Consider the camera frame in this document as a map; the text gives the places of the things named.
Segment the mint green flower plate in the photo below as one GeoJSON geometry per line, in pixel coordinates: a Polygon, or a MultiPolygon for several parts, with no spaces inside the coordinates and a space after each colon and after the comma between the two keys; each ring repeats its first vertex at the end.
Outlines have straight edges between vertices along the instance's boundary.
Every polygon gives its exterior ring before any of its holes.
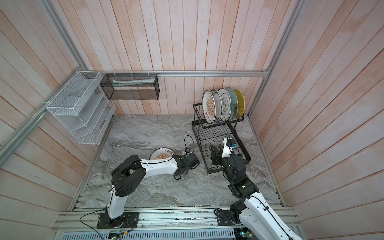
{"type": "Polygon", "coordinates": [[[238,114],[238,106],[239,106],[238,98],[235,91],[232,88],[228,87],[226,88],[226,90],[231,99],[231,114],[230,114],[229,120],[232,121],[236,119],[236,116],[238,114]]]}

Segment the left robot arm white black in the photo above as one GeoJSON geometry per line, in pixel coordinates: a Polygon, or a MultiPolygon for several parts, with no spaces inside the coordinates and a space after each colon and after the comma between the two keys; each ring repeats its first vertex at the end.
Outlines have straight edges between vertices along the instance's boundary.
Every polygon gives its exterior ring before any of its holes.
{"type": "Polygon", "coordinates": [[[157,175],[172,175],[175,180],[181,175],[195,169],[200,161],[194,153],[173,155],[159,160],[144,160],[132,155],[112,171],[111,199],[107,206],[110,220],[121,217],[128,195],[133,193],[145,178],[157,175]]]}

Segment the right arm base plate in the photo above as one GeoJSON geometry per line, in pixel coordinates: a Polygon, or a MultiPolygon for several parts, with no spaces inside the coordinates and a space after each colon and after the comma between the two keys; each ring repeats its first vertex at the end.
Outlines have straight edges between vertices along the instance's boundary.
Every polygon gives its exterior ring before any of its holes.
{"type": "Polygon", "coordinates": [[[219,226],[231,226],[233,224],[232,213],[230,210],[217,208],[214,210],[219,226]]]}

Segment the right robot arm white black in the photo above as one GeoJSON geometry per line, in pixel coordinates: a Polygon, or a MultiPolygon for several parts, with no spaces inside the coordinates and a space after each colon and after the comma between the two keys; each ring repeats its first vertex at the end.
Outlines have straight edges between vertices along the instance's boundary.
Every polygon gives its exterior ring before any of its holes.
{"type": "Polygon", "coordinates": [[[300,240],[267,203],[258,187],[246,174],[241,155],[227,145],[211,147],[214,165],[220,165],[229,189],[238,201],[229,210],[217,208],[214,214],[219,226],[245,226],[259,240],[300,240]]]}

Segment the white plate dark rim characters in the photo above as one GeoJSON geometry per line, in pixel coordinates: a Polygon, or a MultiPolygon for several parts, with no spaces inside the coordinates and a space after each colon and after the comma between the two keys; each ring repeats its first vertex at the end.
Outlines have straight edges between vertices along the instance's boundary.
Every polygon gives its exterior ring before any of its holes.
{"type": "Polygon", "coordinates": [[[228,91],[225,88],[221,88],[218,90],[220,94],[220,98],[222,100],[222,117],[221,120],[227,121],[231,115],[231,98],[228,91]]]}

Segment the orange sunburst plate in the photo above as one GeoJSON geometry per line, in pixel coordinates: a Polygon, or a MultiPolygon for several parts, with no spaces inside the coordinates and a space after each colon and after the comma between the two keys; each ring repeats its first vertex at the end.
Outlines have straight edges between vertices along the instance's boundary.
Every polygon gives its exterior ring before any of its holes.
{"type": "Polygon", "coordinates": [[[175,152],[170,148],[159,148],[153,151],[150,155],[150,160],[162,160],[171,158],[175,152]]]}
{"type": "Polygon", "coordinates": [[[212,124],[216,118],[216,104],[210,91],[204,91],[202,106],[205,120],[212,124]]]}

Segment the white plate green lettered rim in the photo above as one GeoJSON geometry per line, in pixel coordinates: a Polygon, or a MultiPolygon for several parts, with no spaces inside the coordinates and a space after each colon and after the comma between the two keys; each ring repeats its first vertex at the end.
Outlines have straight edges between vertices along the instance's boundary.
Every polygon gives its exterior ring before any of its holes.
{"type": "Polygon", "coordinates": [[[220,97],[220,94],[217,90],[213,89],[211,90],[211,94],[213,95],[214,102],[215,102],[215,121],[219,122],[222,119],[223,114],[223,105],[222,100],[220,97]]]}

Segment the yellow woven round plate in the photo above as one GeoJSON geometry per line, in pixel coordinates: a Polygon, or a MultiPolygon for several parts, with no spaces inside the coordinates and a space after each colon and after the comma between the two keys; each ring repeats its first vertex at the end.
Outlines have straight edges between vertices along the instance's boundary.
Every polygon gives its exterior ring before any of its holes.
{"type": "Polygon", "coordinates": [[[237,96],[237,100],[238,100],[238,112],[236,115],[236,118],[238,119],[241,116],[243,116],[243,114],[245,112],[245,98],[244,98],[244,95],[241,91],[234,89],[234,92],[235,92],[235,94],[237,96]]]}

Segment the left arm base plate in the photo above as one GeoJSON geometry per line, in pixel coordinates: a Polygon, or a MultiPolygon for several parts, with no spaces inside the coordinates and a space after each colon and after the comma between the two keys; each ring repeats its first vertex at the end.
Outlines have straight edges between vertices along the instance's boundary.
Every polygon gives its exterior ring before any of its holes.
{"type": "Polygon", "coordinates": [[[125,212],[120,217],[111,219],[108,212],[101,213],[97,229],[126,228],[134,229],[138,225],[139,212],[125,212]]]}

